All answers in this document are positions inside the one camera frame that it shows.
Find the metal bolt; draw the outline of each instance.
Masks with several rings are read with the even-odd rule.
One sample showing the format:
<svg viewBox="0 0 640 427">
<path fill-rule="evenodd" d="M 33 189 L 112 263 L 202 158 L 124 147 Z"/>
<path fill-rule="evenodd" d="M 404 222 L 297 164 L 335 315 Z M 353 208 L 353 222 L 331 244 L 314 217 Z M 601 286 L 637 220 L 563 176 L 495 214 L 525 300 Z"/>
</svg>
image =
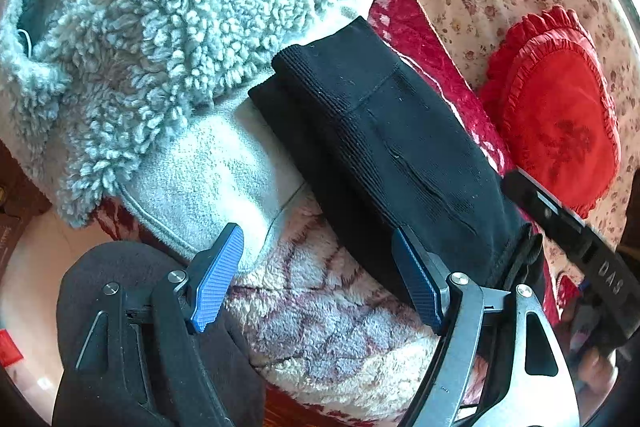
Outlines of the metal bolt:
<svg viewBox="0 0 640 427">
<path fill-rule="evenodd" d="M 109 282 L 102 287 L 102 293 L 105 295 L 116 295 L 118 290 L 120 289 L 120 285 L 116 282 Z"/>
<path fill-rule="evenodd" d="M 462 272 L 453 272 L 451 274 L 451 280 L 456 284 L 460 284 L 461 286 L 469 284 L 469 277 L 467 277 L 466 274 Z"/>
<path fill-rule="evenodd" d="M 527 297 L 527 298 L 533 295 L 533 290 L 529 288 L 526 284 L 518 284 L 516 286 L 516 292 L 518 292 L 523 297 Z"/>
<path fill-rule="evenodd" d="M 174 284 L 184 281 L 186 277 L 187 274 L 182 270 L 174 270 L 172 272 L 169 272 L 169 275 L 166 276 L 166 278 L 169 279 L 169 282 L 172 282 Z"/>
</svg>

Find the fuzzy blanket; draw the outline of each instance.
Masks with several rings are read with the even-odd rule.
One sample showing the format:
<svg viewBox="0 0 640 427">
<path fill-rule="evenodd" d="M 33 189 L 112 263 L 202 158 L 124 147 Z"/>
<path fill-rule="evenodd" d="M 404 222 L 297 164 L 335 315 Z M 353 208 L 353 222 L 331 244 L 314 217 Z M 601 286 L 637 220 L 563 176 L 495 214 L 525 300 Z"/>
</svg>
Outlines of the fuzzy blanket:
<svg viewBox="0 0 640 427">
<path fill-rule="evenodd" d="M 0 0 L 0 139 L 82 225 L 194 107 L 335 1 Z"/>
<path fill-rule="evenodd" d="M 283 46 L 331 35 L 373 0 L 337 0 L 304 34 L 288 34 Z M 265 125 L 248 90 L 269 78 L 270 67 L 194 111 L 188 129 L 149 151 L 130 180 L 119 183 L 129 212 L 181 259 L 212 245 L 228 222 L 244 230 L 239 273 L 251 271 L 277 241 L 280 214 L 304 180 L 289 153 Z"/>
</svg>

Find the cushion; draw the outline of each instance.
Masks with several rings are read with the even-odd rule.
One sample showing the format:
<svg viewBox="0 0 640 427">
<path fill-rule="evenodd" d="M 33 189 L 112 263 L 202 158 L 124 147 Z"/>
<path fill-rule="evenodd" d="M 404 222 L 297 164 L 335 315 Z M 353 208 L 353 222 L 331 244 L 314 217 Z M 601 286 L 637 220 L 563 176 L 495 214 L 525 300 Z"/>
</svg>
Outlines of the cushion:
<svg viewBox="0 0 640 427">
<path fill-rule="evenodd" d="M 554 6 L 512 26 L 480 90 L 514 162 L 580 217 L 609 190 L 620 137 L 591 36 Z"/>
</svg>

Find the finger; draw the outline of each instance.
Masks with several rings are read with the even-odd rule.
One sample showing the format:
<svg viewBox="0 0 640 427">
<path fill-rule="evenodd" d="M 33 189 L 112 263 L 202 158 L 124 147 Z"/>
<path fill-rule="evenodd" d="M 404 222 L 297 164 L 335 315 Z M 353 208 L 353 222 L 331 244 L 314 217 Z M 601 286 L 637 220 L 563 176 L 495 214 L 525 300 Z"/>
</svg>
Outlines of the finger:
<svg viewBox="0 0 640 427">
<path fill-rule="evenodd" d="M 618 369 L 601 356 L 597 349 L 590 349 L 578 367 L 578 377 L 585 387 L 577 394 L 580 423 L 585 423 L 602 405 L 613 389 L 618 377 Z"/>
<path fill-rule="evenodd" d="M 616 368 L 609 359 L 601 356 L 595 347 L 585 353 L 578 366 L 578 378 L 594 393 L 608 393 Z"/>
<path fill-rule="evenodd" d="M 578 306 L 578 298 L 571 299 L 568 304 L 562 310 L 562 315 L 560 315 L 560 322 L 564 324 L 568 324 L 574 320 L 575 310 Z"/>
<path fill-rule="evenodd" d="M 577 303 L 577 298 L 569 301 L 562 311 L 562 315 L 560 315 L 560 323 L 554 328 L 556 339 L 558 339 L 558 344 L 560 344 L 560 349 L 565 357 L 569 352 L 569 344 L 571 341 L 571 322 L 575 317 Z"/>
</svg>

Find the black cloth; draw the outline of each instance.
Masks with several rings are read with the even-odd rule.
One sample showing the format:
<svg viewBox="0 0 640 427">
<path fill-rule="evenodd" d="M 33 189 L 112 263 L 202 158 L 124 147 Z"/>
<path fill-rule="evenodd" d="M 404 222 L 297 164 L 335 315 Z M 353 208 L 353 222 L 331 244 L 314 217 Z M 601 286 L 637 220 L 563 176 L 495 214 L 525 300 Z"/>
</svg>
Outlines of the black cloth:
<svg viewBox="0 0 640 427">
<path fill-rule="evenodd" d="M 140 243 L 116 241 L 85 253 L 66 272 L 58 296 L 58 349 L 63 366 L 73 365 L 95 299 L 105 284 L 117 281 L 128 289 L 152 287 L 172 270 L 182 268 L 164 253 Z M 262 427 L 264 380 L 249 365 L 248 345 L 233 317 L 220 309 L 215 322 L 196 339 L 202 363 L 234 425 Z M 154 378 L 151 368 L 150 377 Z"/>
<path fill-rule="evenodd" d="M 249 96 L 314 190 L 338 239 L 410 303 L 390 237 L 410 226 L 476 283 L 527 282 L 542 299 L 542 242 L 444 100 L 362 18 L 275 56 Z"/>
</svg>

